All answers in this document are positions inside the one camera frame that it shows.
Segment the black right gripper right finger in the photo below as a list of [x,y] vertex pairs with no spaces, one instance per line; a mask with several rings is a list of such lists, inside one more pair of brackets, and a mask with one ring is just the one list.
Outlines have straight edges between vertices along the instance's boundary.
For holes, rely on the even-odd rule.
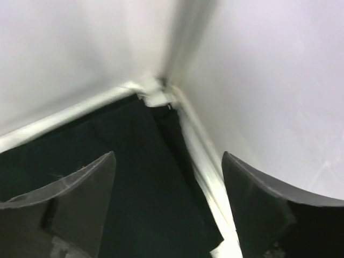
[[343,201],[225,152],[221,167],[243,257],[343,257]]

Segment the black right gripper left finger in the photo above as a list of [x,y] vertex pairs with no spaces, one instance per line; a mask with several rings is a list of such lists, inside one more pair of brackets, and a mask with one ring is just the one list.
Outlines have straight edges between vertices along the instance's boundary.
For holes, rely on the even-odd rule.
[[84,168],[1,203],[1,257],[97,257],[116,158]]

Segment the black t-shirt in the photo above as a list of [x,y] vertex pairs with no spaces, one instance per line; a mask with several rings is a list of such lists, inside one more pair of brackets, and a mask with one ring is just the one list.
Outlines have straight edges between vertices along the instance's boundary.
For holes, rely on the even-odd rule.
[[176,110],[124,98],[1,154],[1,200],[114,152],[100,257],[210,257],[223,240],[198,185]]

